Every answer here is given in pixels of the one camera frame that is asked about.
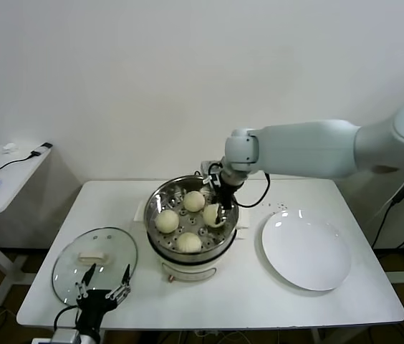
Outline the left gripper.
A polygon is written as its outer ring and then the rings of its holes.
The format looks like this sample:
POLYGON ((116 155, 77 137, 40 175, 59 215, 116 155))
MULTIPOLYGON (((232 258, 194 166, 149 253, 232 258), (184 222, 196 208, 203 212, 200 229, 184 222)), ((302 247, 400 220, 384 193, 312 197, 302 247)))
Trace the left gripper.
POLYGON ((111 292, 109 290, 88 290, 87 287, 95 273, 97 264, 94 263, 84 273, 80 282, 75 283, 77 290, 77 306, 81 310, 76 322, 80 332, 100 331, 103 317, 106 313, 117 308, 116 300, 124 300, 131 291, 130 264, 127 266, 121 283, 111 292))

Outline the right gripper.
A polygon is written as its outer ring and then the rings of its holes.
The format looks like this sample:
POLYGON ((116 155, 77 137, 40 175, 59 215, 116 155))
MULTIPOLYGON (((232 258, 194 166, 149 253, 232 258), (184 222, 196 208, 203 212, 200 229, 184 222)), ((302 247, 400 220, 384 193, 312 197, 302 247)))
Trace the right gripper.
POLYGON ((240 188, 240 185, 231 185, 221 181, 219 187, 219 203, 216 204, 216 215, 214 224, 218 226, 222 221, 226 221, 231 214, 231 208, 234 202, 234 194, 240 188))

